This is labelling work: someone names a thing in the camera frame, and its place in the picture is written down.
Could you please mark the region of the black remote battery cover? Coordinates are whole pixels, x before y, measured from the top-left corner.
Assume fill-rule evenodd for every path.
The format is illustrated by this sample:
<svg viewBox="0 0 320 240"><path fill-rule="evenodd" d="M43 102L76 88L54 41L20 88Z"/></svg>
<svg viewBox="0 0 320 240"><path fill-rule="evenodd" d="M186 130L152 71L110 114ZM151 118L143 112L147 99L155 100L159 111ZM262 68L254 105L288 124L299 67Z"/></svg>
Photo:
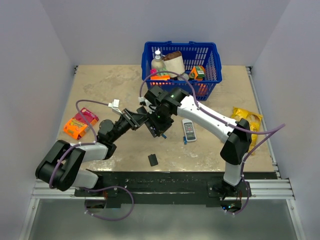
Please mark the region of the black remote battery cover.
<svg viewBox="0 0 320 240"><path fill-rule="evenodd" d="M148 156L148 160L151 167L154 167L159 164L157 156L155 154L150 154Z"/></svg>

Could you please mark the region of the black remote control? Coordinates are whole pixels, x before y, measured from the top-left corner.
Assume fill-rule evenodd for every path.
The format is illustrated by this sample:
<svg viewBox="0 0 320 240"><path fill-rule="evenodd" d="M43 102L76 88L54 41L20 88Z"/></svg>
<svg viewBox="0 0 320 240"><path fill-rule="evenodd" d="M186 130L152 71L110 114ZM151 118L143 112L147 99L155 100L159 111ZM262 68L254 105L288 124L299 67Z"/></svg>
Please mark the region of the black remote control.
<svg viewBox="0 0 320 240"><path fill-rule="evenodd" d="M156 134L156 128L154 123L152 122L152 120L149 118L148 116L148 112L147 110L144 108L144 106L141 106L137 109L137 113L138 114L143 114L146 117L146 121L144 122L144 124L146 125L147 129L149 130L149 132L151 133L151 135L156 138L157 134Z"/></svg>

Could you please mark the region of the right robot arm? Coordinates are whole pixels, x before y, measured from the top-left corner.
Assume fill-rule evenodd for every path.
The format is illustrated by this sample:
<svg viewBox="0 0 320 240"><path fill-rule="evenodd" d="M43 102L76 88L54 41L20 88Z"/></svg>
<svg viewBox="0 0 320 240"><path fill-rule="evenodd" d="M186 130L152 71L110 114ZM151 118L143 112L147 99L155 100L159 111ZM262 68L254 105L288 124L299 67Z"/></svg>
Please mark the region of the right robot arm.
<svg viewBox="0 0 320 240"><path fill-rule="evenodd" d="M233 197L241 190L242 165L252 142L247 120L236 121L226 117L198 103L191 94L178 87L167 92L155 85L138 99L141 105L147 106L155 114L158 122L176 115L198 124L216 136L224 144L220 152L225 161L223 192Z"/></svg>

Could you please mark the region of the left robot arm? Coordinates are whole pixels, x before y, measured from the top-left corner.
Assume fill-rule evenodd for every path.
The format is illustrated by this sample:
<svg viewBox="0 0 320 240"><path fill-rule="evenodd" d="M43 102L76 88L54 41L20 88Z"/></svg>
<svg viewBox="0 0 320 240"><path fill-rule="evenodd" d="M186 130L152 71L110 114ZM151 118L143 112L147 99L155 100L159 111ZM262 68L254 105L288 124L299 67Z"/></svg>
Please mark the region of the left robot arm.
<svg viewBox="0 0 320 240"><path fill-rule="evenodd" d="M116 122L105 119L99 124L94 142L71 144L64 140L56 141L36 168L35 177L53 189L66 191L72 186L84 187L92 196L99 196L104 184L95 173L81 171L81 164L109 159L117 148L114 142L128 130L140 128L149 116L143 106L137 112L124 109Z"/></svg>

